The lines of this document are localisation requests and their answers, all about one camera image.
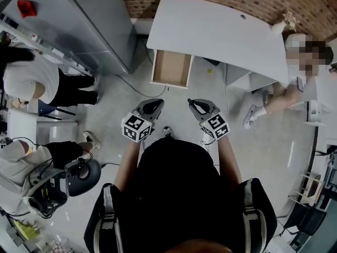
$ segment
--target person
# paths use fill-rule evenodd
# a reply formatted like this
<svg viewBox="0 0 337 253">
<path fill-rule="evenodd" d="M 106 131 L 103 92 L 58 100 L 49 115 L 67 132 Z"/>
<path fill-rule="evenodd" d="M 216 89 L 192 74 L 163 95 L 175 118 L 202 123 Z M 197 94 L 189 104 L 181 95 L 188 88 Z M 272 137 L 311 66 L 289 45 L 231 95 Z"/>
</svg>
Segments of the person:
<svg viewBox="0 0 337 253">
<path fill-rule="evenodd" d="M 289 85 L 277 82 L 273 85 L 272 94 L 263 91 L 263 105 L 252 105 L 249 108 L 243 120 L 245 129 L 255 126 L 255 121 L 260 116 L 282 111 L 299 102 L 302 91 L 300 91 L 301 84 L 298 84 L 298 78 L 304 86 L 318 73 L 328 74 L 325 65 L 332 62 L 333 52 L 324 41 L 316 41 L 311 36 L 304 34 L 292 34 L 285 41 L 285 49 Z"/>
<path fill-rule="evenodd" d="M 232 252 L 228 198 L 242 178 L 227 136 L 217 144 L 220 174 L 205 149 L 174 139 L 167 126 L 139 164 L 140 142 L 128 144 L 114 181 L 124 252 Z"/>
<path fill-rule="evenodd" d="M 40 99 L 51 106 L 95 105 L 98 93 L 79 88 L 96 82 L 91 76 L 66 76 L 56 64 L 23 43 L 0 46 L 0 75 L 8 95 L 20 103 Z"/>
<path fill-rule="evenodd" d="M 28 213 L 21 199 L 24 182 L 30 172 L 44 161 L 50 160 L 51 167 L 64 169 L 65 165 L 86 155 L 101 144 L 91 131 L 84 131 L 86 142 L 54 142 L 40 145 L 27 154 L 29 145 L 22 140 L 14 141 L 0 149 L 0 207 L 12 216 Z"/>
</svg>

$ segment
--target open drawer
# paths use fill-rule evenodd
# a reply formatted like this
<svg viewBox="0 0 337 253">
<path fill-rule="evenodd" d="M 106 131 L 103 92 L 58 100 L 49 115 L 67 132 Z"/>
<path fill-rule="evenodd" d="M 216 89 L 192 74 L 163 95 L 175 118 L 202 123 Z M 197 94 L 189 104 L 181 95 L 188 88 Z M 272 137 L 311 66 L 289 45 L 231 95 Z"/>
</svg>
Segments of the open drawer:
<svg viewBox="0 0 337 253">
<path fill-rule="evenodd" d="M 194 56 L 155 50 L 151 82 L 187 89 Z"/>
</svg>

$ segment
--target black pants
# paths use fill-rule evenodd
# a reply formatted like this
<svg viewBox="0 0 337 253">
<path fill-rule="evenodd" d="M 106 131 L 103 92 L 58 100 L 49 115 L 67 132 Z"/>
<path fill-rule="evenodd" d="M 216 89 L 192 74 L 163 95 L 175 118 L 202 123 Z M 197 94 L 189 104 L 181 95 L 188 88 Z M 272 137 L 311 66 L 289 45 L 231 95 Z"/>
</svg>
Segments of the black pants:
<svg viewBox="0 0 337 253">
<path fill-rule="evenodd" d="M 51 142 L 46 145 L 53 158 L 53 166 L 57 169 L 64 167 L 83 155 L 83 149 L 76 142 Z"/>
<path fill-rule="evenodd" d="M 95 78 L 90 76 L 66 76 L 58 69 L 60 82 L 54 99 L 49 103 L 54 107 L 77 106 L 78 104 L 95 105 L 98 94 L 94 91 L 82 91 L 79 88 L 91 86 Z"/>
</svg>

